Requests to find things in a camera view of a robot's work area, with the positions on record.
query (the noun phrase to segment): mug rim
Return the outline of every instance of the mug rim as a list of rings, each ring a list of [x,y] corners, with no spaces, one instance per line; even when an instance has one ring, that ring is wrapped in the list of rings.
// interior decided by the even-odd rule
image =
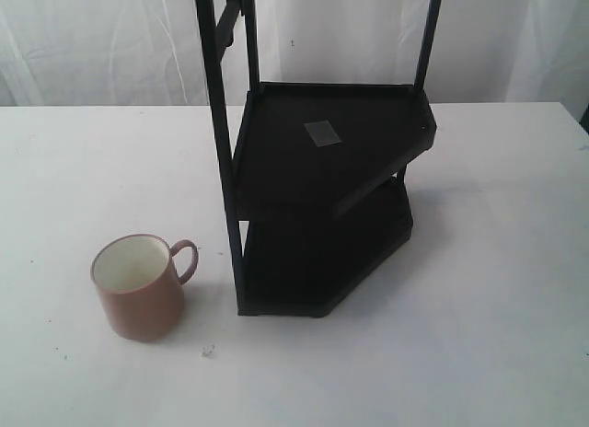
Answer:
[[[134,237],[150,237],[153,238],[155,240],[160,241],[161,243],[164,244],[164,246],[167,249],[167,262],[166,262],[166,268],[162,271],[162,273],[160,273],[159,275],[157,275],[157,277],[155,277],[155,279],[153,279],[151,282],[143,284],[139,287],[136,287],[134,289],[129,289],[128,291],[122,291],[122,292],[117,292],[117,291],[111,291],[110,289],[107,289],[106,287],[104,287],[103,285],[99,284],[96,281],[96,278],[94,277],[94,268],[96,267],[96,262],[98,261],[98,259],[100,258],[100,256],[102,255],[102,253],[107,250],[108,248],[110,248],[112,245],[119,243],[122,240],[126,240],[127,238],[134,238]],[[96,257],[94,257],[94,260],[92,261],[92,265],[90,266],[90,278],[92,279],[92,283],[94,283],[95,286],[97,286],[98,289],[100,289],[101,291],[103,291],[106,294],[113,294],[113,295],[126,295],[126,294],[133,294],[135,292],[141,291],[143,289],[146,289],[147,287],[151,286],[152,284],[154,284],[155,282],[157,282],[159,279],[161,279],[164,274],[167,271],[167,267],[169,266],[169,263],[172,260],[172,255],[170,253],[170,248],[169,248],[169,244],[166,242],[166,240],[164,240],[162,237],[158,237],[154,234],[129,234],[123,237],[119,237],[116,240],[112,240],[107,246],[105,246],[104,248],[102,248],[98,254],[96,255]]]

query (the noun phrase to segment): gray sticker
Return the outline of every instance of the gray sticker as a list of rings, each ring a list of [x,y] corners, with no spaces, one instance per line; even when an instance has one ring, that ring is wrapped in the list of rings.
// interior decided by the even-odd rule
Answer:
[[[310,123],[305,123],[305,128],[316,146],[328,146],[329,144],[341,143],[341,138],[333,130],[329,121],[312,121]]]

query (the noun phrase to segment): upper shelf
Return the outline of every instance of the upper shelf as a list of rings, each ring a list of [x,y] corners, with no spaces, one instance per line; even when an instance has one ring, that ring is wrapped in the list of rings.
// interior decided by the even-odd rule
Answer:
[[[316,146],[306,123],[341,142]],[[241,220],[335,218],[429,149],[435,121],[411,85],[262,83],[234,156]]]

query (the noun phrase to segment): small debris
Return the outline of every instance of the small debris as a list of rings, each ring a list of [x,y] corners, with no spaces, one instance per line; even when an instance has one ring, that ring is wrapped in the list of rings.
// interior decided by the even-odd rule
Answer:
[[[209,344],[208,346],[204,346],[201,351],[202,358],[211,358],[214,352],[214,344]]]

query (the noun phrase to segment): mug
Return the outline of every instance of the mug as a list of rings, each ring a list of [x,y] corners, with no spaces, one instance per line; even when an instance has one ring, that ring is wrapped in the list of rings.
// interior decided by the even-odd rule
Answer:
[[[192,249],[192,261],[178,275],[172,257],[184,248]],[[136,234],[108,244],[92,262],[91,277],[114,331],[138,341],[165,335],[182,314],[182,285],[198,261],[199,252],[189,240],[170,248],[160,237]]]

